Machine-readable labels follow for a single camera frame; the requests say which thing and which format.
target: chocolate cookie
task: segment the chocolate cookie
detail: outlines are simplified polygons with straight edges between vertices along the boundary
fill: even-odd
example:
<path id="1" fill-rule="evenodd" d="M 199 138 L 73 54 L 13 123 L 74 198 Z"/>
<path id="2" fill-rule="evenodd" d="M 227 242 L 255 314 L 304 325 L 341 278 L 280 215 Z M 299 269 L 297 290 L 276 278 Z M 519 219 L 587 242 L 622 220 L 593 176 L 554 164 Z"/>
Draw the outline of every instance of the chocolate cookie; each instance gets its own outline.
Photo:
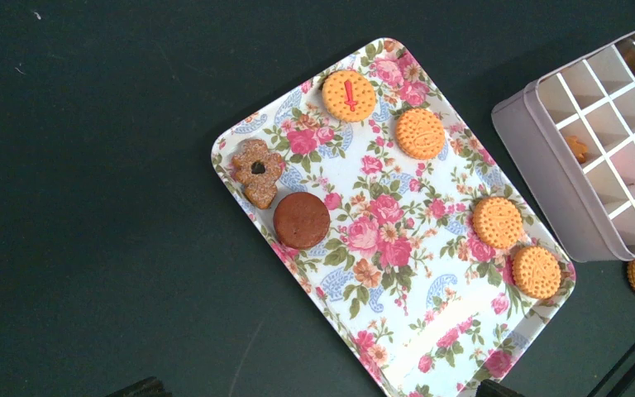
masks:
<path id="1" fill-rule="evenodd" d="M 285 246 L 307 250 L 322 241 L 330 229 L 330 213 L 316 196 L 291 193 L 274 212 L 274 230 Z"/>

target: table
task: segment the table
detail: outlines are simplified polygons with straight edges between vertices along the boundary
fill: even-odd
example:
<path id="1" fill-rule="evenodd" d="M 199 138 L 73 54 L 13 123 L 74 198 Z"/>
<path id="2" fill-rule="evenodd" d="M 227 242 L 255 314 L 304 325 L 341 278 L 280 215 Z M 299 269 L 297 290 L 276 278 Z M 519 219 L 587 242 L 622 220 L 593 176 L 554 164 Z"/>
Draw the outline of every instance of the table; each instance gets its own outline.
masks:
<path id="1" fill-rule="evenodd" d="M 492 107 L 633 30 L 628 0 L 0 4 L 0 396 L 148 375 L 178 397 L 380 395 L 212 171 L 217 135 L 391 36 L 532 200 Z M 587 395 L 635 342 L 625 266 L 576 269 L 506 386 Z"/>

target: white tray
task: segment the white tray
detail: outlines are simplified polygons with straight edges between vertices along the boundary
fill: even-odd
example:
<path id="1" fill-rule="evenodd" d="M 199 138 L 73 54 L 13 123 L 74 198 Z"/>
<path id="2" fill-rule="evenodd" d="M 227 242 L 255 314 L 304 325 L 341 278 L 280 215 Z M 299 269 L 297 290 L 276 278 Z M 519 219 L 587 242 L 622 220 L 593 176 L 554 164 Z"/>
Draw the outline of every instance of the white tray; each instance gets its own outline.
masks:
<path id="1" fill-rule="evenodd" d="M 324 110 L 320 86 L 354 69 L 378 102 L 364 122 Z M 442 119 L 446 144 L 417 161 L 392 136 L 412 106 Z M 232 178 L 232 156 L 263 139 L 286 161 L 271 208 L 254 208 Z M 575 285 L 573 265 L 473 136 L 436 85 L 397 41 L 379 39 L 224 132 L 212 165 L 306 293 L 389 396 L 473 395 L 483 379 L 501 379 Z M 306 251 L 276 241 L 272 217 L 286 194 L 308 191 L 332 215 L 326 239 Z M 472 232 L 471 209 L 484 196 L 513 200 L 524 237 L 496 251 Z M 538 244 L 561 263 L 558 293 L 521 294 L 510 272 L 519 247 Z"/>

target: pink rose print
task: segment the pink rose print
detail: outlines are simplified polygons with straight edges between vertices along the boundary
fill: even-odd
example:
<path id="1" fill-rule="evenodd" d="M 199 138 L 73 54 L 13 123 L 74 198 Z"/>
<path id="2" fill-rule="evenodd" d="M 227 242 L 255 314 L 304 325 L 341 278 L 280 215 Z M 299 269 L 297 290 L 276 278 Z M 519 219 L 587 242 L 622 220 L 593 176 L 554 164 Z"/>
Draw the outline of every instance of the pink rose print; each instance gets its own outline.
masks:
<path id="1" fill-rule="evenodd" d="M 371 213 L 373 213 L 379 221 L 379 225 L 388 222 L 396 223 L 404 214 L 398 202 L 395 201 L 395 198 L 387 194 L 381 194 L 376 200 L 371 200 L 370 206 Z"/>
<path id="2" fill-rule="evenodd" d="M 303 91 L 303 93 L 307 93 L 308 91 L 310 91 L 312 87 L 313 87 L 313 79 L 307 80 L 303 82 L 303 84 L 300 84 L 300 90 Z"/>
<path id="3" fill-rule="evenodd" d="M 472 317 L 468 317 L 468 319 L 466 321 L 464 321 L 463 323 L 460 323 L 456 327 L 459 328 L 459 332 L 460 333 L 465 333 L 466 331 L 469 330 L 469 328 L 470 328 L 472 323 L 473 323 L 473 318 Z"/>
<path id="4" fill-rule="evenodd" d="M 330 193 L 325 196 L 325 207 L 332 211 L 333 209 L 339 208 L 341 205 L 341 197 L 337 193 Z"/>
<path id="5" fill-rule="evenodd" d="M 369 347 L 375 345 L 374 342 L 374 334 L 367 331 L 359 331 L 356 334 L 356 340 L 354 341 L 357 346 L 359 346 L 360 351 L 366 352 L 369 350 Z"/>
<path id="6" fill-rule="evenodd" d="M 429 92 L 429 87 L 425 83 L 419 81 L 410 83 L 406 81 L 400 89 L 400 97 L 413 106 L 420 106 L 425 102 L 427 92 Z"/>
<path id="7" fill-rule="evenodd" d="M 434 200 L 432 204 L 430 204 L 429 209 L 432 210 L 432 215 L 434 215 L 435 219 L 439 219 L 444 216 L 446 212 L 446 208 L 444 207 L 444 202 L 439 198 Z"/>
<path id="8" fill-rule="evenodd" d="M 490 307 L 493 308 L 495 314 L 500 314 L 510 307 L 510 300 L 504 292 L 501 292 L 497 298 L 490 301 Z"/>
<path id="9" fill-rule="evenodd" d="M 375 174 L 380 172 L 383 169 L 383 163 L 381 160 L 372 157 L 370 155 L 365 155 L 361 158 L 361 164 L 364 165 L 361 167 L 361 170 L 364 171 L 364 174 Z"/>
<path id="10" fill-rule="evenodd" d="M 493 160 L 493 157 L 490 157 L 490 153 L 488 153 L 488 151 L 484 149 L 483 146 L 478 150 L 478 152 L 480 153 L 480 155 L 483 156 L 483 161 L 485 161 L 486 164 L 495 165 L 495 160 Z"/>
<path id="11" fill-rule="evenodd" d="M 469 233 L 468 244 L 471 254 L 479 262 L 487 262 L 495 257 L 495 249 L 482 242 L 474 233 Z"/>
<path id="12" fill-rule="evenodd" d="M 432 369 L 432 362 L 433 362 L 432 356 L 430 356 L 428 353 L 420 358 L 418 369 L 421 372 L 427 373 L 429 370 Z"/>
<path id="13" fill-rule="evenodd" d="M 385 83 L 393 88 L 403 83 L 403 75 L 400 73 L 398 64 L 389 59 L 378 59 L 374 62 L 376 65 L 376 75 Z"/>
<path id="14" fill-rule="evenodd" d="M 494 378 L 502 378 L 513 366 L 513 358 L 506 352 L 496 350 L 485 360 L 485 368 Z"/>
<path id="15" fill-rule="evenodd" d="M 411 192 L 419 192 L 420 191 L 420 182 L 417 179 L 415 179 L 415 178 L 412 178 L 410 180 L 410 191 Z"/>
<path id="16" fill-rule="evenodd" d="M 334 136 L 335 132 L 330 127 L 320 127 L 315 130 L 315 137 L 317 138 L 317 142 L 320 143 L 320 145 L 331 141 Z"/>
<path id="17" fill-rule="evenodd" d="M 503 281 L 507 285 L 514 285 L 513 262 L 514 259 L 512 256 L 508 256 L 507 258 L 505 258 L 505 267 L 503 267 Z"/>
<path id="18" fill-rule="evenodd" d="M 437 341 L 437 347 L 450 347 L 459 338 L 459 330 L 456 327 L 449 330 L 442 338 Z"/>
<path id="19" fill-rule="evenodd" d="M 410 251 L 412 249 L 407 237 L 398 237 L 395 242 L 379 242 L 381 263 L 384 266 L 405 266 L 410 260 Z"/>
<path id="20" fill-rule="evenodd" d="M 291 151 L 299 155 L 306 155 L 318 147 L 313 130 L 291 131 L 286 137 L 291 144 Z"/>
<path id="21" fill-rule="evenodd" d="M 358 251 L 363 256 L 372 256 L 376 252 L 379 224 L 368 217 L 357 219 L 347 228 L 347 245 L 350 250 Z"/>

